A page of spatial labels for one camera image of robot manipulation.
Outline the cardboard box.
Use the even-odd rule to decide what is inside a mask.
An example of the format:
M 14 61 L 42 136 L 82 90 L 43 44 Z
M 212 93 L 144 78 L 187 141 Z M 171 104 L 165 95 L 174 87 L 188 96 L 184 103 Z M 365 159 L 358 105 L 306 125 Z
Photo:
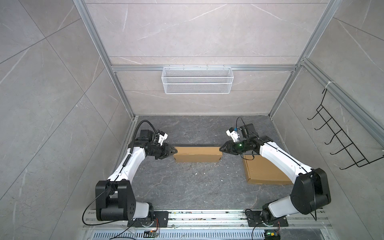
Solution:
M 273 163 L 259 155 L 243 155 L 246 182 L 252 185 L 292 185 Z
M 219 147 L 176 147 L 173 155 L 177 163 L 217 163 L 223 153 Z

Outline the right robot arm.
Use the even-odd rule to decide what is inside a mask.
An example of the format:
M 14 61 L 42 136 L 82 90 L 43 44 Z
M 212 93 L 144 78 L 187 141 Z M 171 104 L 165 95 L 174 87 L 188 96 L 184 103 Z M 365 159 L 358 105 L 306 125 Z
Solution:
M 252 151 L 274 164 L 294 185 L 288 197 L 263 206 L 261 219 L 264 225 L 271 226 L 278 219 L 297 213 L 316 218 L 317 209 L 331 203 L 328 176 L 322 169 L 301 163 L 271 138 L 260 137 L 253 124 L 229 128 L 226 134 L 231 139 L 220 147 L 221 152 L 238 156 Z

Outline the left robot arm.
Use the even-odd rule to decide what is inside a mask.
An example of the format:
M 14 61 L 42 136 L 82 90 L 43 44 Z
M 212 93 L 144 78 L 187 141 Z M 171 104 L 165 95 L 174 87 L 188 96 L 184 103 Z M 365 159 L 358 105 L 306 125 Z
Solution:
M 147 156 L 156 160 L 165 159 L 177 153 L 165 140 L 168 134 L 160 131 L 141 130 L 140 136 L 131 142 L 126 156 L 113 174 L 95 187 L 96 216 L 98 221 L 153 221 L 154 209 L 151 203 L 136 200 L 132 189 L 134 176 Z

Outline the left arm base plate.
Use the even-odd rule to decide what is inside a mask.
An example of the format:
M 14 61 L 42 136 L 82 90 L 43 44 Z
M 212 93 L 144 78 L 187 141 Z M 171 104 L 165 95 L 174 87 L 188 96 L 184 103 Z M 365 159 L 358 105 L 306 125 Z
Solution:
M 149 218 L 133 220 L 128 227 L 137 228 L 166 228 L 169 221 L 168 211 L 154 211 Z

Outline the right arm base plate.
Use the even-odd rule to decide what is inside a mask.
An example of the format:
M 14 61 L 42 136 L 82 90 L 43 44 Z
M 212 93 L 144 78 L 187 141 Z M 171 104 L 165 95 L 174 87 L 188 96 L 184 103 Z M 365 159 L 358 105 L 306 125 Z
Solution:
M 288 227 L 288 221 L 285 216 L 275 218 L 268 211 L 244 211 L 249 227 Z

